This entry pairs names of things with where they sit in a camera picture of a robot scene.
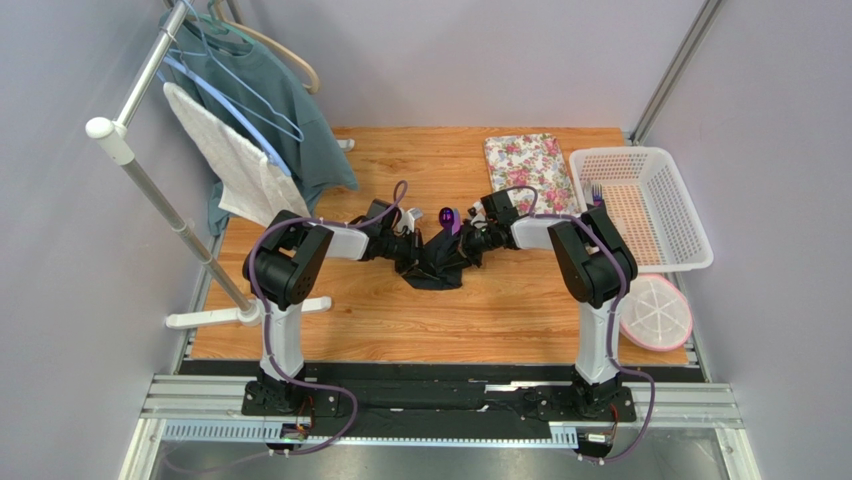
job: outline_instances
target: white cloth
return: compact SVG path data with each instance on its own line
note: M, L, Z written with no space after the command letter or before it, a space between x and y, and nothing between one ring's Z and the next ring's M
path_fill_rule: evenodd
M181 125L222 179L219 208L268 226L281 210L309 217L296 184L265 153L174 83L163 86Z

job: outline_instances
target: blue hanger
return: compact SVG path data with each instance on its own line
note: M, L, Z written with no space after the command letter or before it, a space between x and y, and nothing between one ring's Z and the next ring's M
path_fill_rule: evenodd
M225 96L225 94L223 94L219 90L216 90L215 87L213 87L212 85L207 83L203 78L196 75L195 72L186 68L185 65L178 62L174 58L167 56L163 59L163 62L165 62L168 66L174 68L178 72L189 77L193 82L195 82L196 85L198 85L204 91L209 93L210 96L213 97L214 99L216 99L217 102L221 103L222 106L225 107L225 110L230 112L231 115L233 115L234 118L236 118L237 121L240 122L240 124L246 128L246 130L248 130L249 134L252 136L252 138L254 138L257 141L258 145L260 145L260 148L264 151L264 153L266 153L266 155L267 155L267 157L269 157L270 161L273 164L277 165L279 168L281 168L281 170L284 172L284 174L287 175L288 177L293 176L292 173L290 172L290 169L287 167L287 164L284 163L284 160L281 158L281 155L279 155L278 152L274 148L272 148L272 145L270 145L269 142L266 140L266 138L264 138L263 135L261 135L260 132L257 131L257 129L254 127L254 125L252 125L251 122L248 121L248 119L245 117L245 115L240 113L240 111L237 110L236 107L234 107L234 105L231 104L231 102L228 100L228 97ZM162 75L158 74L157 76L160 77L160 80L165 80L165 77L163 77Z
M189 1L188 1L188 0L182 0L182 1L183 1L183 3L184 3L184 4L186 4L187 8L188 8L188 9L192 12L192 14L195 16L195 18L196 18L196 19L201 19L201 18L202 18L202 16L200 16L200 15L198 14L198 12L196 12L196 11L195 11L195 9L192 7L192 5L189 3ZM230 98L230 97L225 96L225 94L224 94L224 93L219 92L221 95L225 96L225 98L227 98L228 100L230 100L230 101L231 101L234 105L237 105L237 106L239 106L239 107L242 107L243 109L245 109L245 110L246 110L246 111L248 111L249 113L253 114L254 116L256 116L257 118L259 118L259 119L260 119L260 120L262 120L263 122L265 122L265 123L269 124L270 126L274 127L276 130L280 131L281 133L283 133L283 134L285 134L285 135L289 136L289 137L290 137L290 138L292 138L293 140L295 140L295 141L297 141L297 142L300 142L300 143L301 143L301 142L303 142L303 141L305 140L305 134L304 134L304 133L302 133L302 130L301 130L301 129L300 129L300 128L299 128L299 127L295 124L295 123L293 123L293 122L292 122L289 118L287 118L287 116L286 116L286 115L284 115L284 114L282 114L282 113L280 113L280 112L276 111L276 110L272 107L272 105L271 105L271 104L270 104L270 103L269 103L269 102L268 102L265 98L263 98L263 96L261 96L259 93L257 93L256 91L254 91L254 89L252 89L251 87L249 87L249 86L248 86L245 82L243 82L243 81L242 81L242 80L241 80L241 79L240 79L240 78L239 78L236 74L234 74L234 72L232 72L231 70L229 70L229 69L228 69L228 67L226 67L226 66L225 66L225 65L224 65L221 61L219 61L219 59L218 59L218 58L216 58L216 56L215 56L215 55L213 55L213 52L210 50L210 46L207 44L207 37L206 37L206 36L205 36L205 34L204 34L204 28L203 28L203 27L200 27L200 26L198 26L198 27L196 27L196 28L198 28L198 31L201 33L201 43L202 43L202 45L204 45L204 52L203 52L203 53L199 53L199 52L186 52L186 51L184 51L183 49L180 49L180 45L178 45L178 50L170 49L169 51L170 51L171 53L177 53L177 54L179 54L179 55L192 55L192 56L196 56L196 57L209 57L210 59L212 59L214 62L216 62L216 64L217 64L217 65L219 65L220 67L222 67L222 69L223 69L225 72L227 72L227 73L228 73L228 75L230 75L231 77L233 77L233 79L234 79L234 80L236 80L236 81L237 81L240 85L242 85L242 86L243 86L246 90L248 90L249 92L251 92L251 93L252 93L255 97L257 97L257 98L258 98L258 100L260 100L261 102L263 102L263 104L264 104L264 105L266 105L266 107L267 107L267 108L269 108L269 111L272 113L272 115L274 115L274 116L276 116L276 117L279 117L279 118L283 119L283 120L284 120L284 121L286 121L286 122L287 122L287 123L288 123L291 127L293 127L293 130L296 132L296 135L294 135L294 134L292 134L292 133L288 132L287 130L285 130L285 129L281 128L280 126L276 125L275 123L272 123L271 121L267 120L266 118L264 118L264 117L263 117L263 116L261 116L260 114L258 114L258 113L256 113L256 112L252 111L251 109L249 109L248 107L246 107L246 106L244 106L244 105L240 104L239 102L235 101L234 99L232 99L232 98Z

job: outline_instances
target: white plastic joint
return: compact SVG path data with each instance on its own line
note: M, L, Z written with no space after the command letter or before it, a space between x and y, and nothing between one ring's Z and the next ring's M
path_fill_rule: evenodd
M127 165L136 158L133 150L124 141L124 136L127 135L127 127L124 125L108 118L96 117L86 122L86 135L98 142L118 165Z

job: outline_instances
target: floral cloth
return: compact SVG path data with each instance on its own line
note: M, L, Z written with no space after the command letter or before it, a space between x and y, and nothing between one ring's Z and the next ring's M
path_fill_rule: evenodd
M495 192L528 185L538 190L535 213L580 213L568 167L553 135L540 133L487 138L485 159ZM509 197L521 213L526 213L533 193L526 189L513 190Z

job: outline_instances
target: white plastic basket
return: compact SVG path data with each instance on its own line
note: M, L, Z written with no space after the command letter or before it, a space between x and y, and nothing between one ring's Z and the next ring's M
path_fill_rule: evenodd
M661 148L576 150L568 157L583 211L584 182L603 187L607 213L639 273L685 272L713 263L713 250L672 156Z

